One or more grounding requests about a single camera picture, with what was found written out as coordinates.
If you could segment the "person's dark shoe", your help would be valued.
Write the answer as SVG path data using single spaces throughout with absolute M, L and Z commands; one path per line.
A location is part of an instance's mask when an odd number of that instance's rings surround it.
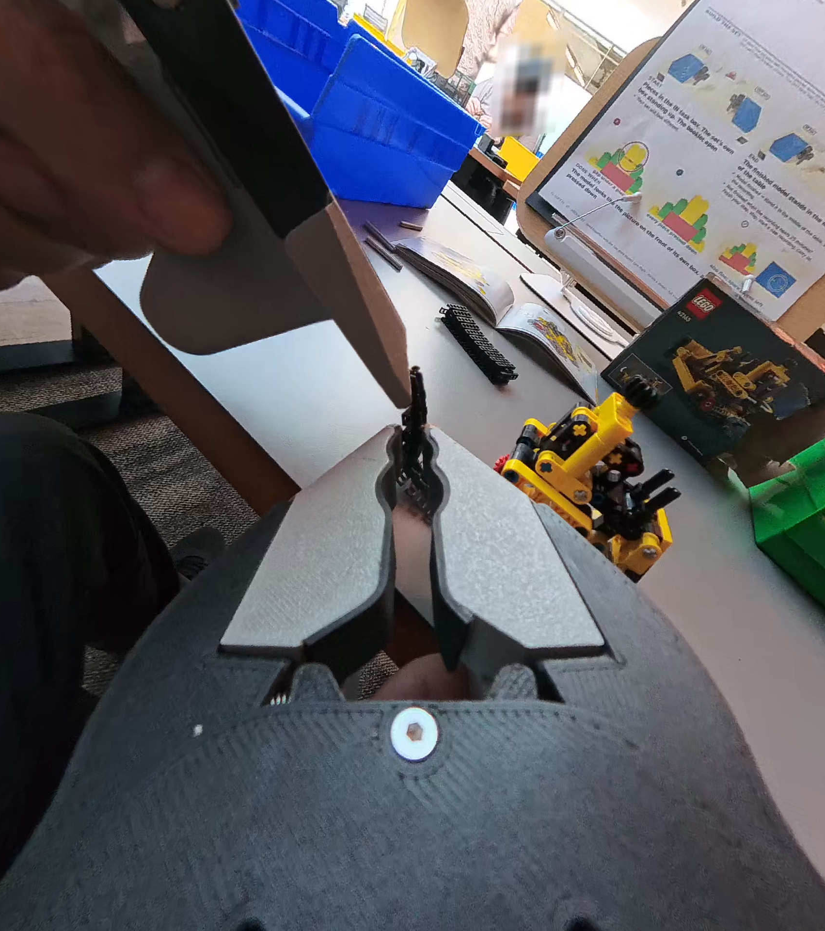
M 226 550 L 226 541 L 219 529 L 202 527 L 187 534 L 170 547 L 174 570 L 181 584 L 192 582 Z

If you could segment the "yellow lego bulldozer model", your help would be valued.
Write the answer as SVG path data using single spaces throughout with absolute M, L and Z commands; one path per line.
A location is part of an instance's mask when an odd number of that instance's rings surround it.
M 493 467 L 636 583 L 671 548 L 666 509 L 682 495 L 671 485 L 671 470 L 643 477 L 641 448 L 633 438 L 634 416 L 659 398 L 634 376 L 623 393 L 597 407 L 576 406 L 550 425 L 527 420 L 512 452 Z

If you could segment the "dark lego set box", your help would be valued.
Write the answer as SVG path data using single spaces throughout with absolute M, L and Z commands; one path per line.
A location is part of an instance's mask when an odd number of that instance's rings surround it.
M 603 379 L 621 394 L 648 383 L 658 399 L 646 415 L 701 464 L 825 402 L 825 360 L 713 274 L 628 343 Z

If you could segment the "black table base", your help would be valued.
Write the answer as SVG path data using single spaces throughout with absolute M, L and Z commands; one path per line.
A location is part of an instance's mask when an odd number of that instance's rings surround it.
M 72 323 L 70 336 L 63 340 L 0 345 L 0 378 L 60 375 L 93 365 L 115 364 L 116 358 L 103 343 L 77 323 Z M 75 432 L 160 416 L 162 410 L 137 380 L 124 368 L 119 372 L 116 390 L 46 404 L 32 412 Z

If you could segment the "yellow plastic bin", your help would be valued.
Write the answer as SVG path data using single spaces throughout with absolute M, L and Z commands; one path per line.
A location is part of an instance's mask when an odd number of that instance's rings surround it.
M 503 137 L 498 154 L 506 162 L 506 171 L 522 184 L 540 161 L 535 152 L 515 137 Z

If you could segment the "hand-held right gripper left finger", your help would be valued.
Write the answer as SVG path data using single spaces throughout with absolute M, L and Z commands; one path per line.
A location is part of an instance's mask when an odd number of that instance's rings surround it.
M 390 425 L 296 495 L 220 639 L 243 657 L 319 664 L 344 682 L 393 630 L 393 510 L 401 430 Z

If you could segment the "person's left hand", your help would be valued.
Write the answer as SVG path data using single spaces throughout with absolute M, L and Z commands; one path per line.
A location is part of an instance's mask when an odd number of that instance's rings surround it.
M 66 2 L 0 1 L 0 290 L 164 249 L 232 215 L 183 137 Z

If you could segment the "dark chair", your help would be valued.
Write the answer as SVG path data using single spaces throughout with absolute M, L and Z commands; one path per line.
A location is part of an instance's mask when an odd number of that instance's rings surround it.
M 506 192 L 505 182 L 472 154 L 465 157 L 460 168 L 451 176 L 451 182 L 500 225 L 507 222 L 515 198 Z

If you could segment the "large blue plastic bin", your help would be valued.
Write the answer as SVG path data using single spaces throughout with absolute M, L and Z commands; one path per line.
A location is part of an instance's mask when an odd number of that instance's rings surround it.
M 460 105 L 357 33 L 298 124 L 342 200 L 429 209 L 484 133 Z

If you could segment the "tan chair back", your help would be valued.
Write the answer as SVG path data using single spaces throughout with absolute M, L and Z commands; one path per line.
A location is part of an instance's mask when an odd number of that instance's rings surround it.
M 417 49 L 451 78 L 463 54 L 469 13 L 465 1 L 398 1 L 385 37 L 406 52 Z

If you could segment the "white sheet stand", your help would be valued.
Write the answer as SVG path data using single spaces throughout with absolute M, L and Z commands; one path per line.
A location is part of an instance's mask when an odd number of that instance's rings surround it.
M 570 220 L 554 210 L 554 226 L 546 233 L 544 244 L 568 282 L 585 289 L 625 320 L 640 329 L 646 329 L 662 315 L 665 308 L 657 298 L 651 296 L 646 286 L 634 279 L 628 269 L 617 268 L 608 262 L 608 257 L 595 250 L 577 229 L 582 219 L 600 210 L 633 207 L 640 200 L 640 193 L 623 193 Z

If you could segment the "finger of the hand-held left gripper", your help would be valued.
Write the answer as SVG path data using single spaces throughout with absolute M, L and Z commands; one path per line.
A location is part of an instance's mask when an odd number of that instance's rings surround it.
M 302 222 L 285 250 L 390 401 L 409 406 L 404 324 L 341 208 L 328 205 Z

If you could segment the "person's dark trouser leg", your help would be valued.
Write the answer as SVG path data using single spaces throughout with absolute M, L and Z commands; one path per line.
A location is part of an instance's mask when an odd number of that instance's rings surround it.
M 85 722 L 86 647 L 127 651 L 180 587 L 94 445 L 46 418 L 0 414 L 0 879 Z

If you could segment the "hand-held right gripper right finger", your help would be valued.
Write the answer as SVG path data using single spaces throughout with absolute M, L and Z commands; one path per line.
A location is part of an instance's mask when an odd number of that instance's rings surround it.
M 433 626 L 442 659 L 465 669 L 476 696 L 506 667 L 604 655 L 542 510 L 432 426 L 428 504 Z

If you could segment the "open lego instruction booklet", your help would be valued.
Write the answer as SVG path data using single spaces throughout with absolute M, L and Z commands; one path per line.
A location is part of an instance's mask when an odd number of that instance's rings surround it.
M 518 372 L 477 320 L 496 332 L 535 344 L 580 396 L 594 405 L 599 403 L 599 375 L 593 359 L 554 311 L 533 302 L 518 304 L 511 285 L 499 273 L 433 240 L 400 239 L 394 245 L 399 259 L 453 297 L 442 307 L 441 319 L 492 385 L 509 385 L 518 378 Z

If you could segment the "person's right hand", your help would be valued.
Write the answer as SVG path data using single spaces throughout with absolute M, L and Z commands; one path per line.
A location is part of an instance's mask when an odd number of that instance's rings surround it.
M 370 701 L 449 702 L 471 697 L 468 673 L 464 668 L 447 669 L 441 654 L 415 658 L 379 686 Z

